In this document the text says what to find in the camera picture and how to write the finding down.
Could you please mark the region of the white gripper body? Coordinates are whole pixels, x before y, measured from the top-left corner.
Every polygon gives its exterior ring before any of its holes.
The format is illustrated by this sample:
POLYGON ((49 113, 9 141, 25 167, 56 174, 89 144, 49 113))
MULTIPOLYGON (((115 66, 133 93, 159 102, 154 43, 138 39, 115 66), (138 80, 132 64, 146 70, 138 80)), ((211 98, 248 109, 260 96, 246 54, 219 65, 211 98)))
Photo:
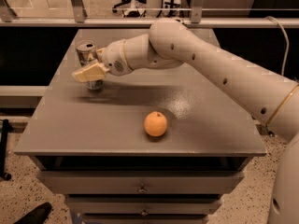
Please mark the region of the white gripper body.
POLYGON ((125 40, 112 42, 104 48, 102 62, 114 76, 124 76, 133 72, 124 54, 125 40))

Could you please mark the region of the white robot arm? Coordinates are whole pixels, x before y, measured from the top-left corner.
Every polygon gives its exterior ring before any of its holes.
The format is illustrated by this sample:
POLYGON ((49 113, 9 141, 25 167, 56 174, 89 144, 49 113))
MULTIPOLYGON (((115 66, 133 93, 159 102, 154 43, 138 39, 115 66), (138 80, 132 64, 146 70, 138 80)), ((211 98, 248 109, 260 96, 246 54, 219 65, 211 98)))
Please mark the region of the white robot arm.
POLYGON ((287 147, 280 158, 267 224, 299 224, 299 85, 213 46, 181 21, 159 19, 146 35, 113 42, 73 73, 78 82, 123 76, 136 69, 187 63, 225 92, 287 147))

